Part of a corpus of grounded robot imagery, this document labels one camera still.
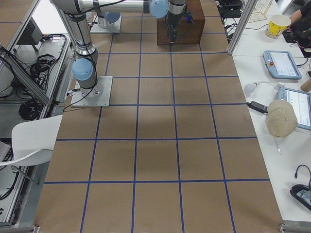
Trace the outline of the person forearm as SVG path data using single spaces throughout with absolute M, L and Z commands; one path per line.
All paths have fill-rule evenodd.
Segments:
M 309 1 L 305 6 L 301 9 L 295 11 L 291 16 L 291 25 L 294 25 L 300 19 L 307 19 L 311 17 L 311 2 Z

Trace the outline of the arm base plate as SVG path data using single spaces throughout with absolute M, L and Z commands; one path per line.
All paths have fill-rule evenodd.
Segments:
M 90 90 L 82 89 L 74 92 L 70 104 L 73 107 L 108 107 L 112 83 L 112 76 L 98 76 L 97 84 L 93 90 L 90 92 Z M 75 89 L 80 89 L 80 85 L 77 81 Z
M 98 17 L 96 15 L 91 21 L 90 32 L 91 33 L 109 33 L 109 34 L 119 33 L 121 29 L 121 19 L 122 19 L 122 16 L 120 16 L 117 22 L 108 25 L 107 28 L 100 28 L 97 24 Z

